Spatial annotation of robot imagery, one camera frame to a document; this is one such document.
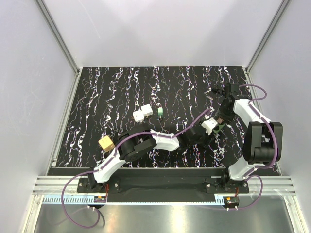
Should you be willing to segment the pink plug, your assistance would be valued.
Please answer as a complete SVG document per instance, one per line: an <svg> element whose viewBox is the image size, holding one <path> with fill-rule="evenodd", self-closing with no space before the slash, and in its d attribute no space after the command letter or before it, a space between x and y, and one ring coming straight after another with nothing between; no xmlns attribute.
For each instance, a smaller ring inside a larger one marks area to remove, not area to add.
<svg viewBox="0 0 311 233"><path fill-rule="evenodd" d="M221 119L221 118L218 118L218 119L217 119L217 122L218 122L219 124L222 124L223 121L224 121L224 120Z"/></svg>

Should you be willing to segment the green power strip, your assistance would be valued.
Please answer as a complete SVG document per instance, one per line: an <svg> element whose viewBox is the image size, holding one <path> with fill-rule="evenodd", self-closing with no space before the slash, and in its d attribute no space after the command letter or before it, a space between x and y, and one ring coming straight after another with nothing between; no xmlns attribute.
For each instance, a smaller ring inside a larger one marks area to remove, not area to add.
<svg viewBox="0 0 311 233"><path fill-rule="evenodd" d="M222 129L223 127L225 126L226 124L218 124L214 129L213 129L213 132L215 134L218 134Z"/></svg>

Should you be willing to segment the green usb charger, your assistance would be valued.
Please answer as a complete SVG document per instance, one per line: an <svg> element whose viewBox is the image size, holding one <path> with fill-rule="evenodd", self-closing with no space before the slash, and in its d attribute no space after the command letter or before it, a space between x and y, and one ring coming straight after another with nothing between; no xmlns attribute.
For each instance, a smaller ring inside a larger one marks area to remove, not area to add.
<svg viewBox="0 0 311 233"><path fill-rule="evenodd" d="M157 117L159 120L163 118L163 108L161 106L157 109Z"/></svg>

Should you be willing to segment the white charger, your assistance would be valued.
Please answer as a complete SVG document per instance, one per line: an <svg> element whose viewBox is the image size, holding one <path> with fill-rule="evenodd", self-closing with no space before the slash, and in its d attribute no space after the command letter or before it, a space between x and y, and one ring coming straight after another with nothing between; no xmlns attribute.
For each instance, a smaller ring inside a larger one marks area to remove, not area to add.
<svg viewBox="0 0 311 233"><path fill-rule="evenodd" d="M141 111L143 112L145 117L148 117L153 114L153 110L150 104L141 106Z"/></svg>

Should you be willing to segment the white plug adapter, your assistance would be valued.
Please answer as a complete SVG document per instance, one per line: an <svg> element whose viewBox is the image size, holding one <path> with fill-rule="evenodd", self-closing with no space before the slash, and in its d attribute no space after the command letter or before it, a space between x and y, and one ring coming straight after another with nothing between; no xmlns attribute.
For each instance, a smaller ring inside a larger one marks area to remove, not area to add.
<svg viewBox="0 0 311 233"><path fill-rule="evenodd" d="M136 123L143 122L145 115L141 110L137 110L133 112L133 119Z"/></svg>

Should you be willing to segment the beige cube socket adapter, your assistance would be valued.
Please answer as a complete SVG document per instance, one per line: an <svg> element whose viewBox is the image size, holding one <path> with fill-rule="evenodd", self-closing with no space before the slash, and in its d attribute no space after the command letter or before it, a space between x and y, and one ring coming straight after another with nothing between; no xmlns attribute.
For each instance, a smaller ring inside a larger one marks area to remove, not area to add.
<svg viewBox="0 0 311 233"><path fill-rule="evenodd" d="M104 152L109 152L109 151L113 150L113 148L115 147L112 139L108 135L106 135L103 138L101 138L98 141L98 143L102 147Z"/></svg>

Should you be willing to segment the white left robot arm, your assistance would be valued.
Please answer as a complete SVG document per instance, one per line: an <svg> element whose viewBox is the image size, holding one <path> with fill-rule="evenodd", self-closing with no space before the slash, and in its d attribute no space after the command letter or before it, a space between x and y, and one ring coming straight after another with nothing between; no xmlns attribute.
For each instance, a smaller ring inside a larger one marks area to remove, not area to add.
<svg viewBox="0 0 311 233"><path fill-rule="evenodd" d="M204 143L213 129L213 126L199 123L177 134L167 134L152 130L146 123L135 126L121 134L110 155L90 171L87 185L92 191L100 192L112 174L124 164L140 159L153 149L172 152Z"/></svg>

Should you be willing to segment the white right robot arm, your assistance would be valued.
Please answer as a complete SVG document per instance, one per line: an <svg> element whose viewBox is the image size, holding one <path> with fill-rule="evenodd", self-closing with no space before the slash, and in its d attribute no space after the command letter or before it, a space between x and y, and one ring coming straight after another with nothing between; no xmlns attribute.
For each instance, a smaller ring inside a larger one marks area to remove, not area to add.
<svg viewBox="0 0 311 233"><path fill-rule="evenodd" d="M258 169L269 169L281 158L283 126L273 122L255 107L256 99L240 92L241 86L227 83L224 89L212 92L224 96L214 117L216 129L233 121L238 116L247 126L242 157L224 173L220 186L225 192L232 192L242 181L247 181Z"/></svg>

